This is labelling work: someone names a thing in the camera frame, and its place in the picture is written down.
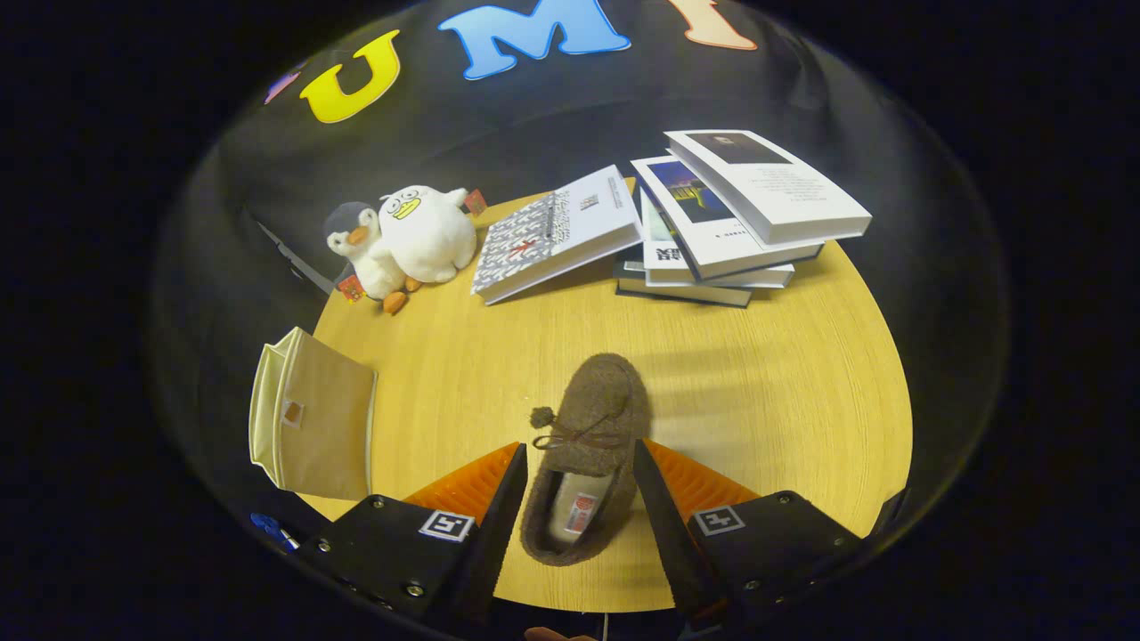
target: pink letter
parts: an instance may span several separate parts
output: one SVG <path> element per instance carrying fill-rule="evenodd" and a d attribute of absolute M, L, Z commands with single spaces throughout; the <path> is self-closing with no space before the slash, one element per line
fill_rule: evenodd
<path fill-rule="evenodd" d="M 689 22 L 685 38 L 710 47 L 726 49 L 756 49 L 756 42 L 736 33 L 728 21 L 717 11 L 715 0 L 669 0 Z"/>

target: slipper insole label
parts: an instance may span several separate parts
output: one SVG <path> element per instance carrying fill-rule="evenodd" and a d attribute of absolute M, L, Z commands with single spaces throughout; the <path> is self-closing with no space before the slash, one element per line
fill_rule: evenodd
<path fill-rule="evenodd" d="M 597 497 L 579 492 L 573 505 L 570 506 L 570 519 L 564 529 L 572 534 L 581 534 L 589 525 L 589 519 L 594 517 L 595 508 L 597 508 Z"/>

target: orange beak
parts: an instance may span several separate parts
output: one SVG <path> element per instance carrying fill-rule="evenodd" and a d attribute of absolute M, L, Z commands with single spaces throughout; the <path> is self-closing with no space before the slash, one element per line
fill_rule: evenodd
<path fill-rule="evenodd" d="M 364 226 L 357 227 L 356 229 L 352 230 L 351 234 L 349 234 L 349 244 L 359 245 L 367 237 L 368 237 L 368 228 Z"/>

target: white plush duck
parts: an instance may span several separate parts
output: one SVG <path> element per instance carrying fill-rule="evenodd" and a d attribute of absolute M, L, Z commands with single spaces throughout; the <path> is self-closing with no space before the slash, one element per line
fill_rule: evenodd
<path fill-rule="evenodd" d="M 475 226 L 459 205 L 466 189 L 441 193 L 413 185 L 381 196 L 380 230 L 404 271 L 425 283 L 446 283 L 475 254 Z"/>

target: foam letter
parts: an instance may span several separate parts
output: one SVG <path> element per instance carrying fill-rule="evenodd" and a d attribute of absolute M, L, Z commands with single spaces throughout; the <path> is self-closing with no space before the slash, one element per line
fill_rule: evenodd
<path fill-rule="evenodd" d="M 685 38 L 710 47 L 726 49 L 756 49 L 756 42 L 736 33 L 735 29 L 715 9 L 714 0 L 669 0 L 689 22 Z"/>
<path fill-rule="evenodd" d="M 629 48 L 629 39 L 613 31 L 597 0 L 539 0 L 529 16 L 502 7 L 483 6 L 439 23 L 440 31 L 453 30 L 459 35 L 471 59 L 471 66 L 463 72 L 463 78 L 467 80 L 502 73 L 519 63 L 514 56 L 499 51 L 496 40 L 536 60 L 545 58 L 556 26 L 561 26 L 565 35 L 559 44 L 563 54 L 598 54 Z"/>
<path fill-rule="evenodd" d="M 372 80 L 359 91 L 345 96 L 341 90 L 336 74 L 343 65 L 335 65 L 318 75 L 301 91 L 301 98 L 309 99 L 309 108 L 317 120 L 328 123 L 348 120 L 388 91 L 396 82 L 396 76 L 400 74 L 400 58 L 397 57 L 396 47 L 392 44 L 392 39 L 398 33 L 400 30 L 390 31 L 352 54 L 353 58 L 364 57 L 368 68 L 372 70 Z"/>

